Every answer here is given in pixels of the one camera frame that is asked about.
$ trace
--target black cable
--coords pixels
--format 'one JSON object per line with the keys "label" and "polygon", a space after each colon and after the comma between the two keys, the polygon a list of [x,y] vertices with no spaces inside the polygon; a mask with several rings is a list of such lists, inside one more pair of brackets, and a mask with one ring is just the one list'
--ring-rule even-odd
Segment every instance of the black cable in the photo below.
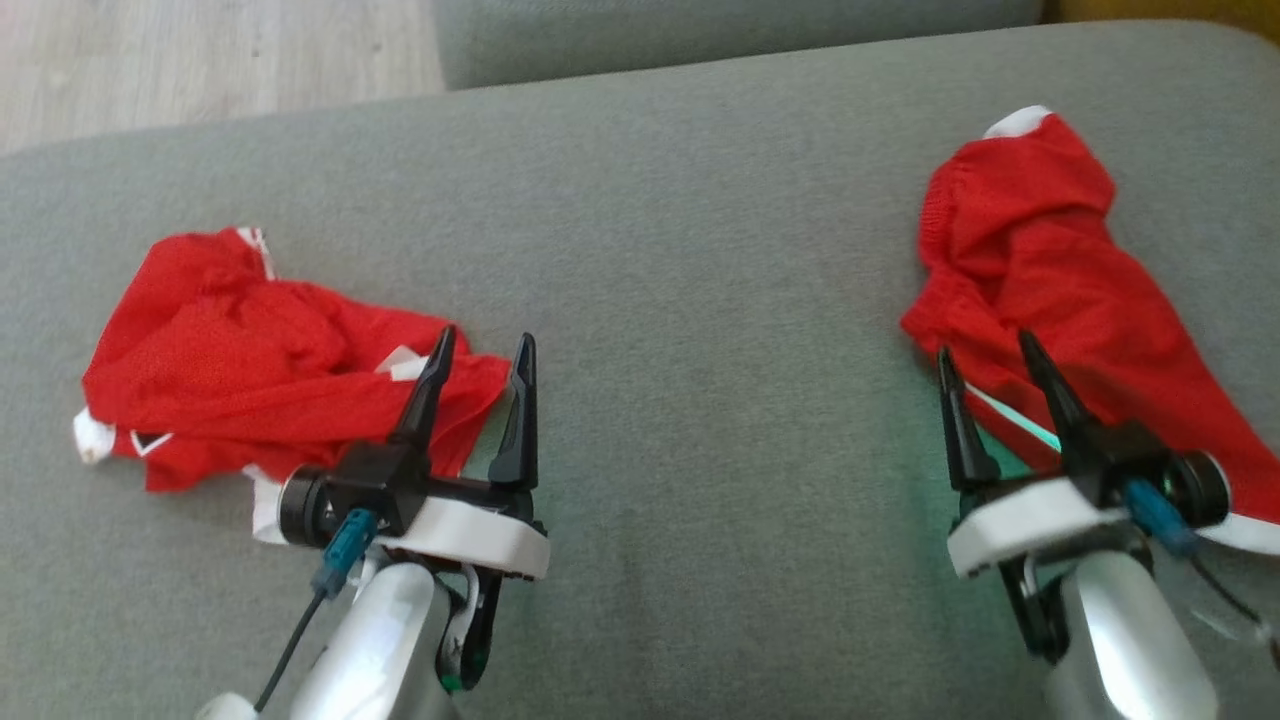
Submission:
{"label": "black cable", "polygon": [[1228,605],[1234,607],[1240,615],[1248,618],[1254,625],[1257,625],[1258,629],[1266,630],[1270,634],[1268,648],[1271,651],[1271,661],[1275,662],[1276,670],[1280,670],[1280,638],[1276,638],[1275,632],[1267,621],[1262,619],[1262,615],[1260,615],[1257,610],[1245,605],[1243,600],[1235,596],[1235,593],[1226,589],[1226,585],[1224,585],[1212,573],[1208,571],[1208,568],[1204,566],[1198,555],[1192,555],[1189,562],[1192,564],[1192,568],[1196,569],[1196,573],[1199,574],[1201,579],[1208,583],[1208,587],[1213,588],[1213,592],[1226,601]]}
{"label": "black cable", "polygon": [[266,682],[266,687],[262,688],[262,694],[259,696],[257,702],[253,705],[253,710],[262,712],[266,707],[266,701],[271,700],[271,693],[275,692],[275,685],[280,683],[280,676],[284,675],[284,669],[289,665],[289,659],[293,657],[293,651],[298,647],[298,641],[302,639],[302,632],[307,629],[307,624],[311,623],[311,618],[319,610],[320,603],[324,602],[324,591],[316,592],[315,597],[311,598],[311,605],[307,606],[307,611],[302,614],[298,620],[298,625],[293,628],[293,637],[289,638],[289,644],[284,646],[284,652],[280,653],[279,662],[275,664],[275,671],[271,673],[271,679]]}

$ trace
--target grey fabric surface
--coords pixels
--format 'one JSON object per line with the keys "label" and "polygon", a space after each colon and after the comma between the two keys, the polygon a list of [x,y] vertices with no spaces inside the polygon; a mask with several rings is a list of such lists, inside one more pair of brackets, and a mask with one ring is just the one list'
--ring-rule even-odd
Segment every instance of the grey fabric surface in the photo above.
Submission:
{"label": "grey fabric surface", "polygon": [[1042,0],[435,0],[452,90],[1033,24]]}
{"label": "grey fabric surface", "polygon": [[[250,539],[247,482],[148,496],[69,437],[147,246],[256,223],[289,277],[454,318],[481,351],[538,336],[552,570],[503,593],[471,716],[1039,717],[997,579],[946,557],[934,389],[897,328],[925,182],[1005,113],[1062,111],[1119,183],[1117,242],[1280,450],[1277,86],[1280,53],[1235,31],[1059,26],[0,160],[0,716],[253,694],[306,605],[317,553]],[[1280,616],[1277,562],[1215,559]],[[1261,652],[1189,632],[1225,716],[1274,716]]]}

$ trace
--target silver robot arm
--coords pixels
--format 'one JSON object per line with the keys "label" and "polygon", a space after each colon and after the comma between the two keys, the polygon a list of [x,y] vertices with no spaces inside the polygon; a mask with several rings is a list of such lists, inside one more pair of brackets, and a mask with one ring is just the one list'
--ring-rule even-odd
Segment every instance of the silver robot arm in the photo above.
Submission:
{"label": "silver robot arm", "polygon": [[[428,439],[453,356],[445,328],[385,443],[353,443],[338,466],[301,468],[279,501],[284,538],[324,550],[315,597],[256,703],[227,693],[200,720],[253,720],[311,615],[364,557],[362,580],[292,698],[300,720],[453,720],[453,694],[484,674],[504,579],[540,580],[550,544],[534,519],[538,402],[534,338],[512,363],[511,411],[488,479],[431,475]],[[466,579],[465,594],[440,580]]]}
{"label": "silver robot arm", "polygon": [[1221,469],[1138,423],[1102,424],[1034,336],[1020,341],[1062,450],[1061,468],[1024,478],[1001,478],[964,405],[964,379],[946,348],[938,355],[960,493],[947,538],[956,574],[998,570],[1028,651],[1052,666],[1044,697],[1056,716],[1217,717],[1213,684],[1155,583],[1147,536],[1190,557],[1192,528],[1230,510]]}

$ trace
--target sofa armrest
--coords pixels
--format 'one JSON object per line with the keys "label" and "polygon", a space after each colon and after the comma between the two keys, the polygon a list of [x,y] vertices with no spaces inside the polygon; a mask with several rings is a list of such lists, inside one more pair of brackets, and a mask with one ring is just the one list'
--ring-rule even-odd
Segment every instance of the sofa armrest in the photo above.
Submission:
{"label": "sofa armrest", "polygon": [[1033,24],[1042,0],[435,0],[451,90]]}

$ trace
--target blue cable connector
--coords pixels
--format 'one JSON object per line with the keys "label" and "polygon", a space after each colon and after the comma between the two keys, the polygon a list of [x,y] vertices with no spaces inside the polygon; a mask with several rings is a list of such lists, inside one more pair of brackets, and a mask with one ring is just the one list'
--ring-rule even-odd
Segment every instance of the blue cable connector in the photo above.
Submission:
{"label": "blue cable connector", "polygon": [[329,541],[329,547],[324,548],[324,565],[311,578],[311,589],[316,594],[324,593],[326,600],[338,597],[347,584],[351,569],[364,557],[376,536],[378,515],[364,509],[348,512],[342,527]]}
{"label": "blue cable connector", "polygon": [[1139,528],[1156,538],[1176,557],[1196,553],[1199,538],[1187,527],[1178,509],[1147,480],[1129,480],[1124,486],[1124,503]]}

